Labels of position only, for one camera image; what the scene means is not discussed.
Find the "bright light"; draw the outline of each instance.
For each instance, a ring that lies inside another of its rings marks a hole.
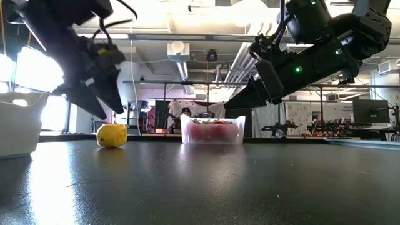
[[[303,67],[298,66],[298,67],[295,68],[295,71],[296,71],[297,73],[300,73],[301,71],[303,71]]]
[[[292,44],[288,43],[286,44],[287,47],[292,47],[292,48],[310,48],[313,46],[312,44]]]
[[[25,87],[17,87],[16,89],[15,89],[15,91],[16,92],[19,92],[19,93],[30,93],[31,92],[31,90],[29,90],[28,88],[25,88]]]
[[[14,103],[14,104],[16,104],[16,105],[18,105],[18,106],[23,106],[23,107],[25,107],[25,106],[28,105],[28,103],[27,103],[25,100],[23,100],[23,99],[16,99],[16,100],[13,100],[12,103]]]
[[[53,131],[64,129],[67,112],[68,104],[63,97],[49,96],[41,115],[42,129]]]
[[[79,37],[87,37],[92,38],[93,34],[78,34]],[[129,35],[127,34],[110,34],[111,39],[129,39]],[[98,34],[96,39],[107,39],[105,34]]]
[[[5,82],[0,82],[0,93],[7,93],[8,85]]]
[[[18,54],[15,83],[41,91],[52,91],[64,82],[58,63],[43,53],[24,47]]]
[[[9,81],[11,79],[11,71],[13,70],[12,66],[13,62],[11,59],[0,54],[0,81]]]

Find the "computer monitor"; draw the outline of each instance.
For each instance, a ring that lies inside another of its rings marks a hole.
[[[352,110],[355,123],[389,123],[389,106],[387,100],[352,101]]]

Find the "white curtain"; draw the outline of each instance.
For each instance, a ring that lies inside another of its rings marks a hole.
[[[313,121],[313,112],[311,111],[311,103],[290,103],[285,102],[286,119],[294,122],[299,126],[296,129],[289,128],[287,135],[302,135],[307,133],[307,125]]]
[[[284,104],[270,104],[254,109],[255,138],[273,138],[272,131],[261,131],[264,126],[273,126],[279,121],[278,107],[281,107],[281,124],[286,122]]]
[[[208,106],[208,110],[215,113],[215,118],[225,118],[225,108],[224,102],[219,102],[216,104],[212,104]],[[182,112],[182,108],[188,107],[191,112],[192,116],[197,115],[199,113],[205,113],[207,111],[207,106],[200,106],[199,104],[195,103],[194,101],[181,101],[181,100],[173,100],[169,103],[169,113],[172,115],[179,117]],[[168,126],[173,123],[173,120],[169,117],[168,118]]]

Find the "ceiling light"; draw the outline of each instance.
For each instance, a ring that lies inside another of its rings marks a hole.
[[[78,34],[79,37],[87,37],[92,38],[93,34]],[[129,39],[129,35],[127,34],[110,34],[111,39]],[[96,39],[107,39],[105,34],[98,34]]]
[[[310,48],[311,46],[313,46],[312,44],[286,44],[287,47],[290,48]]]

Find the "red fruit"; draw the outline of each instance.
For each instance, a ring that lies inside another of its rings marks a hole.
[[[202,141],[203,140],[203,132],[198,127],[197,124],[188,124],[186,134],[189,135],[190,141]]]
[[[210,141],[225,141],[226,129],[224,125],[213,125],[207,129],[207,135]]]

